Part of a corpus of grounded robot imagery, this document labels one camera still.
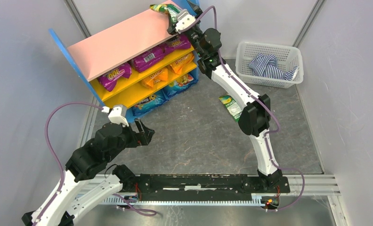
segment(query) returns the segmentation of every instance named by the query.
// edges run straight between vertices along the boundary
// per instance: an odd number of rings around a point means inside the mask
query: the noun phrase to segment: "striped cloth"
[[[295,77],[297,66],[293,70],[284,72],[278,68],[278,59],[275,55],[264,55],[259,53],[256,58],[252,60],[249,67],[253,70],[254,74],[259,77],[288,80],[292,81]]]

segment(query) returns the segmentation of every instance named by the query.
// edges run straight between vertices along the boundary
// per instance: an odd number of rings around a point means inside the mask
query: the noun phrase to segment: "text on snack bag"
[[[176,46],[181,45],[181,44],[182,44],[181,40],[175,40],[175,41],[170,43],[171,47],[176,47]]]
[[[108,80],[113,80],[114,78],[122,75],[125,73],[125,70],[124,69],[121,69],[119,70],[118,68],[114,69],[113,71],[111,71],[109,74],[107,74],[107,79]]]
[[[153,73],[153,74],[151,74],[150,76],[149,76],[149,78],[150,79],[154,79],[156,76],[158,76],[160,73],[162,73],[163,72],[163,69],[160,69],[160,70],[158,70],[158,71],[156,71],[155,73]]]
[[[180,59],[176,60],[175,63],[176,63],[176,64],[179,64],[181,61],[187,59],[188,57],[189,57],[189,54],[187,54],[187,55],[181,57]]]

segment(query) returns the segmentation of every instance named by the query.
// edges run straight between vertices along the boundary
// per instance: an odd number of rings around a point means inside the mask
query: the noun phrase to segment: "blue shelf side panel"
[[[180,6],[181,8],[186,8],[191,15],[194,15],[194,16],[196,15],[196,13],[192,10],[190,5],[188,4],[187,0],[172,0],[172,1],[175,4],[177,4],[178,6]],[[195,5],[200,6],[199,0],[189,0],[189,1],[193,4],[195,4]],[[195,54],[195,59],[198,59],[198,55],[196,54],[196,52],[194,52],[194,54]],[[192,75],[195,79],[199,79],[199,69],[198,68],[194,69],[189,74]]]
[[[101,98],[98,96],[98,94],[96,93],[96,91],[94,90],[94,88],[87,81],[87,79],[85,78],[85,76],[82,74],[80,68],[75,63],[73,57],[70,55],[69,51],[67,51],[67,48],[63,45],[62,41],[60,40],[60,38],[58,37],[58,35],[55,33],[55,31],[52,28],[50,28],[49,29],[49,33],[52,36],[52,38],[55,41],[55,43],[57,44],[57,46],[59,47],[60,51],[66,57],[66,60],[73,67],[73,69],[75,70],[75,72],[77,72],[78,77],[82,80],[82,82],[84,82],[84,84],[88,87],[88,89],[91,91],[91,93],[94,95],[94,97],[99,101],[99,103],[102,106],[105,106],[105,104],[103,103],[103,101],[101,100]]]

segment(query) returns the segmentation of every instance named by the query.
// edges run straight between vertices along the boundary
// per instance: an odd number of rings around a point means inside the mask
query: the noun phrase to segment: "white bracket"
[[[109,120],[111,123],[123,124],[124,127],[129,126],[125,114],[127,112],[127,107],[124,105],[116,105],[109,114]]]
[[[178,13],[177,21],[178,23],[176,24],[175,29],[178,33],[181,33],[182,30],[185,30],[187,27],[193,24],[196,19],[188,13],[188,10],[183,9],[180,13]]]
[[[59,225],[63,214],[65,213],[67,207],[74,200],[74,198],[79,194],[81,189],[90,182],[90,180],[83,180],[78,183],[74,182],[74,176],[70,171],[65,171],[65,181],[61,192],[58,193],[54,201],[49,205],[44,214],[41,216],[38,226],[55,226]],[[32,213],[32,221],[35,222],[42,211],[42,209],[47,205],[51,197],[57,192],[59,183],[53,189],[51,194],[45,200],[45,202]]]
[[[85,195],[74,200],[67,209],[69,215],[74,215],[73,223],[77,225],[82,217],[100,204],[108,196],[121,191],[123,184],[116,175],[109,175],[99,185],[92,188]]]

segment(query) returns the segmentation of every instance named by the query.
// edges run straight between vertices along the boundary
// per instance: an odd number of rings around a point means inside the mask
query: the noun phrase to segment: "snack packet on floor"
[[[163,92],[168,98],[175,96],[177,93],[181,93],[196,84],[197,80],[191,75],[186,74],[176,79],[174,82],[170,83],[168,86],[163,88]]]
[[[188,63],[192,62],[194,60],[195,56],[192,52],[186,54],[185,56],[182,56],[180,59],[174,61],[170,64],[170,67],[173,69],[173,71],[176,74],[182,73],[182,67],[187,65]]]
[[[223,105],[227,108],[228,112],[232,115],[236,122],[239,121],[241,117],[242,110],[236,101],[230,95],[223,95],[219,97],[219,100],[223,103]]]
[[[161,44],[164,49],[164,54],[168,55],[177,49],[189,49],[191,48],[191,43],[184,34],[178,35],[174,40],[166,41]]]
[[[128,63],[114,68],[113,70],[106,72],[102,76],[98,77],[98,82],[109,92],[111,92],[117,84],[117,80],[120,77],[130,78],[132,74],[131,66]]]
[[[168,79],[169,70],[165,67],[144,78],[141,83],[146,88],[153,89],[155,84],[160,81],[167,81]]]
[[[165,54],[163,48],[160,46],[155,46],[132,59],[131,65],[136,71],[143,72],[157,62],[163,60],[164,56]]]
[[[165,95],[161,90],[159,90],[158,92],[138,102],[135,106],[131,108],[131,110],[134,116],[139,116],[151,111],[152,109],[158,106],[161,106],[166,101],[167,99]]]

